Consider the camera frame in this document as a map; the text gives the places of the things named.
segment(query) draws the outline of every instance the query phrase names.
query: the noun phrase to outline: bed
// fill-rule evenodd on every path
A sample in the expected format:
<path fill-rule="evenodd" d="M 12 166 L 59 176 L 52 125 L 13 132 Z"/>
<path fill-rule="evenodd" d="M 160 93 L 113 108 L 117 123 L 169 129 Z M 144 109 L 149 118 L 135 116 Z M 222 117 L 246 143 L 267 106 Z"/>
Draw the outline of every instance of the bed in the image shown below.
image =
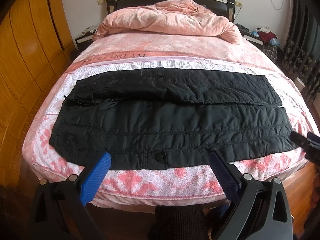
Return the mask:
<path fill-rule="evenodd" d="M 128 5 L 149 5 L 164 0 L 107 0 L 108 12 Z M 235 0 L 194 0 L 232 22 Z M 245 39 L 232 44 L 219 37 L 170 35 L 125 30 L 99 37 L 65 71 L 39 109 L 23 144 L 23 157 L 39 179 L 65 180 L 83 167 L 66 162 L 49 145 L 64 96 L 77 80 L 107 71 L 142 68 L 222 70 L 265 75 L 282 100 L 292 129 L 319 134 L 294 83 L 271 60 Z M 307 162 L 301 148 L 265 157 L 233 162 L 241 173 L 255 179 L 285 179 Z M 225 195 L 208 165 L 167 170 L 109 171 L 92 203 L 127 211 L 153 212 L 156 205 L 206 204 L 214 207 Z"/>

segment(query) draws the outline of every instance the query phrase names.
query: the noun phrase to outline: black button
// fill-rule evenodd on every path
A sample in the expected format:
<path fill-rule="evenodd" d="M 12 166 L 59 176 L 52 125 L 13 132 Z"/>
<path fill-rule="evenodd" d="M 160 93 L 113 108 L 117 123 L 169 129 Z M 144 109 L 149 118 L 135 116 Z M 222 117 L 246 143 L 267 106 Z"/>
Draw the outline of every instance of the black button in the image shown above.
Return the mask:
<path fill-rule="evenodd" d="M 156 161 L 159 163 L 163 163 L 163 155 L 161 153 L 156 154 Z"/>

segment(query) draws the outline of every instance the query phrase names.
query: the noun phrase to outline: silver screw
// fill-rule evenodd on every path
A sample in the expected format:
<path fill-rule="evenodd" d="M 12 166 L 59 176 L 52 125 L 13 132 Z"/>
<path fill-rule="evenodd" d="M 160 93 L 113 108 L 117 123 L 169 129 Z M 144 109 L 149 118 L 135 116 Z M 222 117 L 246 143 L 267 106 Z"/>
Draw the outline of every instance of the silver screw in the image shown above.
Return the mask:
<path fill-rule="evenodd" d="M 77 178 L 78 178 L 78 175 L 72 174 L 72 175 L 69 176 L 68 180 L 75 181 Z"/>
<path fill-rule="evenodd" d="M 252 176 L 250 174 L 248 174 L 248 173 L 244 174 L 243 177 L 246 180 L 251 180 L 252 179 Z"/>
<path fill-rule="evenodd" d="M 40 185 L 45 185 L 47 184 L 48 180 L 47 179 L 41 179 Z"/>
<path fill-rule="evenodd" d="M 279 178 L 274 178 L 274 181 L 275 181 L 276 184 L 280 184 L 281 183 L 281 179 L 279 179 Z"/>

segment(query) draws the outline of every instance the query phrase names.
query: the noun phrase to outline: black pants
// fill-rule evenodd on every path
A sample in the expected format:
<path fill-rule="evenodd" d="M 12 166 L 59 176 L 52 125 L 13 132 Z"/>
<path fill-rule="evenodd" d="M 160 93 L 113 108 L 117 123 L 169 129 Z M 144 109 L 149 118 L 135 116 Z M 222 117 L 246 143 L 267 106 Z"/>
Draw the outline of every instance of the black pants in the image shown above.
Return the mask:
<path fill-rule="evenodd" d="M 201 205 L 156 207 L 157 240 L 209 240 Z"/>

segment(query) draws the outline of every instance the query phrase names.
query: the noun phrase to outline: folded blanket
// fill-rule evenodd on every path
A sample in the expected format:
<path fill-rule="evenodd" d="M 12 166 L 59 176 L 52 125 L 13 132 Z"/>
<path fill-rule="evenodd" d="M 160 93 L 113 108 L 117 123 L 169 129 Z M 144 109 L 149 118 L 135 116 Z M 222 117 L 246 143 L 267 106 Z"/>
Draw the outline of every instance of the folded blanket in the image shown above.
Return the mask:
<path fill-rule="evenodd" d="M 232 44 L 242 37 L 237 26 L 192 0 L 169 0 L 151 6 L 128 7 L 109 14 L 93 40 L 130 30 L 166 34 L 218 36 Z"/>

